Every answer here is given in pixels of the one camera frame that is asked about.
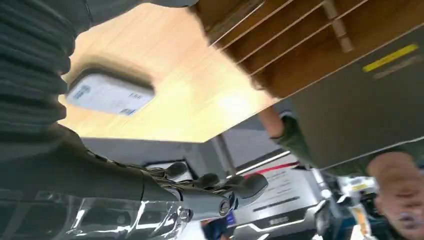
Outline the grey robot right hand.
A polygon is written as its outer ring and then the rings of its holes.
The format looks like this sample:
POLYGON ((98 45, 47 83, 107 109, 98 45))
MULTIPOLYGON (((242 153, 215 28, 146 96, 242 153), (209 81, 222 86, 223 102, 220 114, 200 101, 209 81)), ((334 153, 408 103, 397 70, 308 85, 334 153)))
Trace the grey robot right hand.
POLYGON ((268 186, 255 173, 224 185, 175 182, 182 165, 143 168, 97 155, 59 124, 62 75, 79 34, 139 0, 0 3, 0 237, 174 240, 192 220, 225 219, 268 186))

